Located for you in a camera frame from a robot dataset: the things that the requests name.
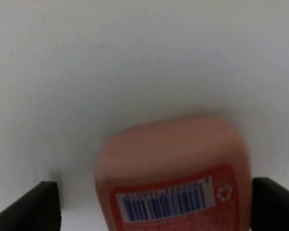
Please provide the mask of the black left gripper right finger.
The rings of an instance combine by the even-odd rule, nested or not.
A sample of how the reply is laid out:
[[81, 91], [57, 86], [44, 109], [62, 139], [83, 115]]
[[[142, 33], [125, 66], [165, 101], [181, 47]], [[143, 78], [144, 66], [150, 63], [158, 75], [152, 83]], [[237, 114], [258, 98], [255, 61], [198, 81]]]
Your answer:
[[268, 177], [253, 178], [250, 228], [289, 231], [289, 190]]

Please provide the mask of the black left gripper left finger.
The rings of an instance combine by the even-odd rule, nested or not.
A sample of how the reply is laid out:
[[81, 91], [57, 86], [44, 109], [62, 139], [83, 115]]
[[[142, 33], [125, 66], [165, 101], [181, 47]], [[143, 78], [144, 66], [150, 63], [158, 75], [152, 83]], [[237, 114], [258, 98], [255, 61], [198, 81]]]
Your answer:
[[42, 181], [0, 212], [0, 231], [59, 231], [62, 215], [58, 185]]

